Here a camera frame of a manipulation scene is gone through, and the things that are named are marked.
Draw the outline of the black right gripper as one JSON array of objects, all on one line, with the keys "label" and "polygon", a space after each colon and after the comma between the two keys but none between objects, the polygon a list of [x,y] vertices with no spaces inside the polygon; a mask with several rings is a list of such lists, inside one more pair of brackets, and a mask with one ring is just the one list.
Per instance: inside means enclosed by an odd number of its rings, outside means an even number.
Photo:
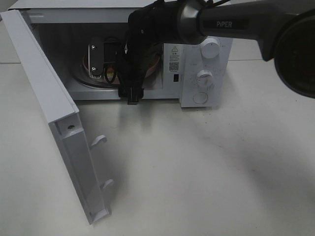
[{"label": "black right gripper", "polygon": [[117,58],[117,73],[120,80],[118,96],[128,105],[137,105],[144,96],[143,81],[149,65],[158,53],[156,43],[123,43]]}]

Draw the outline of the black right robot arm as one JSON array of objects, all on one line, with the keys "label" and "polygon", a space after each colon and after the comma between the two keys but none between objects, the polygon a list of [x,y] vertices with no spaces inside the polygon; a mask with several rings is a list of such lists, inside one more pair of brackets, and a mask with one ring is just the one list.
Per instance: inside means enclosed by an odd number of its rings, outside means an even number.
[{"label": "black right robot arm", "polygon": [[143,98],[143,81],[162,43],[197,45],[208,36],[257,41],[264,61],[292,91],[315,95],[315,3],[312,0],[157,0],[133,11],[117,54],[118,95]]}]

